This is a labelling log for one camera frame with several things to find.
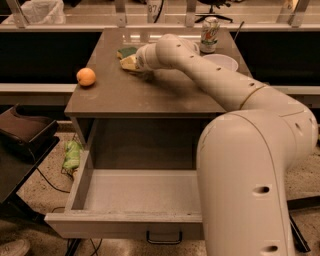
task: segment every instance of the white bowl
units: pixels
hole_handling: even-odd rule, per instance
[[[233,58],[222,55],[222,54],[207,54],[204,55],[203,58],[208,59],[217,65],[227,68],[231,71],[237,71],[238,70],[238,62],[236,62]]]

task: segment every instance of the open drawer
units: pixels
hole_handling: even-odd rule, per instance
[[[64,213],[64,238],[203,239],[195,154],[207,120],[95,120]]]

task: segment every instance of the tin can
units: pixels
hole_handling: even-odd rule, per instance
[[[216,50],[220,24],[217,18],[207,17],[203,21],[201,31],[200,51],[203,53],[213,53]]]

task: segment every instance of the black handle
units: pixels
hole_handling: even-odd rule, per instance
[[[147,242],[155,245],[177,245],[182,242],[182,232],[179,232],[179,239],[175,241],[155,241],[150,239],[150,231],[146,233]]]

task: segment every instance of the white robotic arm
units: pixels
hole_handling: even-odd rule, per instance
[[[197,172],[208,256],[294,255],[284,172],[311,154],[318,125],[291,97],[199,56],[167,34],[138,49],[140,70],[178,69],[227,113],[203,131]]]

